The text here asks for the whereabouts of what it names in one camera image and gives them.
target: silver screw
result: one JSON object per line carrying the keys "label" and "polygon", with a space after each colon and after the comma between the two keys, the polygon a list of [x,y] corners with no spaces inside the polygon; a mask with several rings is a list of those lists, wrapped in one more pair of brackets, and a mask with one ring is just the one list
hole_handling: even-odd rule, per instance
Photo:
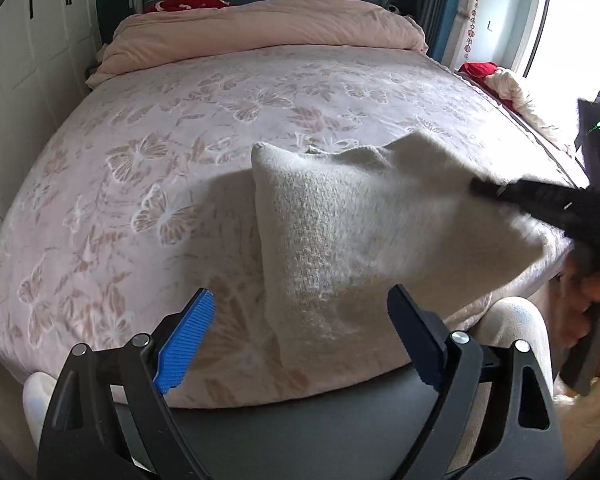
{"label": "silver screw", "polygon": [[469,342],[469,336],[464,332],[453,332],[451,335],[451,339],[453,339],[459,345],[465,345]]}
{"label": "silver screw", "polygon": [[78,343],[71,349],[71,353],[75,356],[85,355],[87,353],[87,345],[84,343]]}
{"label": "silver screw", "polygon": [[138,348],[142,348],[143,346],[147,346],[149,344],[149,336],[147,334],[137,334],[131,340],[133,346]]}
{"label": "silver screw", "polygon": [[529,346],[529,343],[527,343],[524,339],[518,339],[516,341],[516,348],[522,353],[526,353],[531,350],[531,346]]}

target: blue gripper pad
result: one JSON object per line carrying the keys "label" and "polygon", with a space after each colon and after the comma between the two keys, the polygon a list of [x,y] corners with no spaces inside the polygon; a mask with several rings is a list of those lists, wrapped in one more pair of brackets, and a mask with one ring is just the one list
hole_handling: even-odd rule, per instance
{"label": "blue gripper pad", "polygon": [[161,395],[178,386],[184,379],[215,312],[214,295],[204,290],[158,352],[158,371],[154,377],[154,385]]}

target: floral bedspread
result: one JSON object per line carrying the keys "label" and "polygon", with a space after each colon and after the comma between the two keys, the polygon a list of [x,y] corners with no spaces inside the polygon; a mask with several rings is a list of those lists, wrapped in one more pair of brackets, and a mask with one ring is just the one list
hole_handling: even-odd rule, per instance
{"label": "floral bedspread", "polygon": [[[107,81],[49,142],[4,221],[0,359],[21,380],[39,370],[57,377],[77,342],[120,346],[206,286],[216,319],[171,406],[331,389],[283,367],[264,318],[250,150],[266,141],[339,151],[415,127],[506,178],[564,182],[530,134],[415,52],[278,46]],[[548,228],[545,241],[544,260],[454,323],[474,322],[554,263],[566,242]]]}

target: red cloth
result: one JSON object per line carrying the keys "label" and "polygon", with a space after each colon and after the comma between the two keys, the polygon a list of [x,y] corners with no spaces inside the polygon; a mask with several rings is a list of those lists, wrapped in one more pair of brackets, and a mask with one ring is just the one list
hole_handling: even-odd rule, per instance
{"label": "red cloth", "polygon": [[487,63],[464,63],[459,69],[458,72],[464,72],[471,78],[473,81],[478,83],[480,88],[487,92],[491,97],[500,101],[504,104],[509,110],[513,110],[513,102],[509,99],[500,99],[498,94],[494,92],[491,88],[489,88],[484,83],[484,78],[488,75],[495,74],[498,66],[495,63],[487,62]]}
{"label": "red cloth", "polygon": [[175,12],[177,10],[189,10],[189,9],[208,9],[215,7],[216,9],[222,9],[228,7],[229,3],[224,0],[163,0],[157,2],[144,10],[144,13],[148,12]]}

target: human hand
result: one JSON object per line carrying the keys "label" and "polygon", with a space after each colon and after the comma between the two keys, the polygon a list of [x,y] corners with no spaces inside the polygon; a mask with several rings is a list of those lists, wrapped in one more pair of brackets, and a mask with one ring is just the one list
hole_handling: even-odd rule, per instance
{"label": "human hand", "polygon": [[[581,277],[578,265],[570,255],[562,270],[560,291],[558,309],[555,311],[558,342],[566,348],[572,348],[591,329],[584,312],[592,301],[600,303],[600,272]],[[600,375],[600,366],[596,374]]]}

